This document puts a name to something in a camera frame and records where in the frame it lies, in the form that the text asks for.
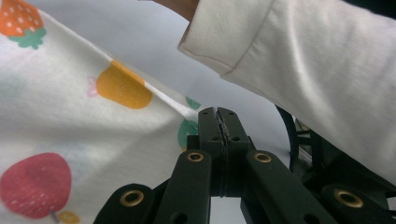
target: white shirt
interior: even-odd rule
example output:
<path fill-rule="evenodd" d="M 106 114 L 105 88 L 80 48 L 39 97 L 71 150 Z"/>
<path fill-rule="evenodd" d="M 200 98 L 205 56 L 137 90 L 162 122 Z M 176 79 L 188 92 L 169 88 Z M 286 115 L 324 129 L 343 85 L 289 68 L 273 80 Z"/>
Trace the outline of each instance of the white shirt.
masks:
<path fill-rule="evenodd" d="M 396 21 L 338 0 L 201 0 L 179 49 L 396 184 Z"/>

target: yellow fruit print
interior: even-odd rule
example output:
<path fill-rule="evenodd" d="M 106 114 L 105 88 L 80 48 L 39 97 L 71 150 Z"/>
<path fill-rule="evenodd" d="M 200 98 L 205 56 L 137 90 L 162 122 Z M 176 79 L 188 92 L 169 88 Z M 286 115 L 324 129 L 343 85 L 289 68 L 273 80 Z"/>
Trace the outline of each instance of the yellow fruit print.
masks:
<path fill-rule="evenodd" d="M 64 224 L 78 224 L 79 223 L 79 217 L 72 213 L 72 212 L 62 212 L 58 215 L 59 220 L 61 221 L 61 223 Z"/>
<path fill-rule="evenodd" d="M 143 108 L 152 99 L 152 92 L 145 87 L 145 80 L 115 60 L 96 79 L 96 91 L 132 109 Z"/>

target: screw hole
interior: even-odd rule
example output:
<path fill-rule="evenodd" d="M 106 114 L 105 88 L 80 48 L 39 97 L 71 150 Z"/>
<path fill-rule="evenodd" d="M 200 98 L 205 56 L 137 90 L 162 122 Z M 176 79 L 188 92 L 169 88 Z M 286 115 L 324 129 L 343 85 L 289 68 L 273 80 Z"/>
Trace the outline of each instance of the screw hole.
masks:
<path fill-rule="evenodd" d="M 198 152 L 192 152 L 187 156 L 187 160 L 189 161 L 202 161 L 204 159 L 204 155 Z"/>
<path fill-rule="evenodd" d="M 133 207 L 140 204 L 145 195 L 140 190 L 129 190 L 122 194 L 120 197 L 120 203 L 125 207 Z"/>
<path fill-rule="evenodd" d="M 334 196 L 338 202 L 349 207 L 361 208 L 364 205 L 360 197 L 346 190 L 336 189 L 334 191 Z"/>
<path fill-rule="evenodd" d="M 265 153 L 257 153 L 254 155 L 254 159 L 259 162 L 270 162 L 272 160 L 272 158 Z"/>
<path fill-rule="evenodd" d="M 319 219 L 313 215 L 305 215 L 304 221 L 307 224 L 320 224 Z"/>
<path fill-rule="evenodd" d="M 176 213 L 172 216 L 172 221 L 174 224 L 184 224 L 187 223 L 187 216 L 183 213 Z"/>

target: orange fruit print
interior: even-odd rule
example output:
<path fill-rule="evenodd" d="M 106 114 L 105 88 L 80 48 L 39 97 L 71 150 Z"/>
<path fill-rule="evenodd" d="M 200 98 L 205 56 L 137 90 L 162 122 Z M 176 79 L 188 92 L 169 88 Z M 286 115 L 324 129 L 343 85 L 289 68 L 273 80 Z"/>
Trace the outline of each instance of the orange fruit print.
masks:
<path fill-rule="evenodd" d="M 99 95 L 132 109 L 147 106 L 152 92 L 145 86 L 145 80 L 117 61 L 96 79 Z"/>
<path fill-rule="evenodd" d="M 0 33 L 18 42 L 22 48 L 38 49 L 46 30 L 36 7 L 22 0 L 3 0 Z"/>

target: black metal bracket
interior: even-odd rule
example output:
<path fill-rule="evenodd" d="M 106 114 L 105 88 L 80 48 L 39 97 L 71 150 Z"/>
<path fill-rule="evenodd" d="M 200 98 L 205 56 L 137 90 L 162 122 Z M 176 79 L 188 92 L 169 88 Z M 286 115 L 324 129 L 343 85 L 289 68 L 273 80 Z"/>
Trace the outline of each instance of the black metal bracket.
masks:
<path fill-rule="evenodd" d="M 205 109 L 198 124 L 168 180 L 156 189 L 118 189 L 94 223 L 207 224 L 210 198 L 217 196 L 241 198 L 248 224 L 396 223 L 376 200 L 346 183 L 321 175 L 321 185 L 310 183 L 315 190 L 303 185 L 274 154 L 256 150 L 231 110 Z"/>

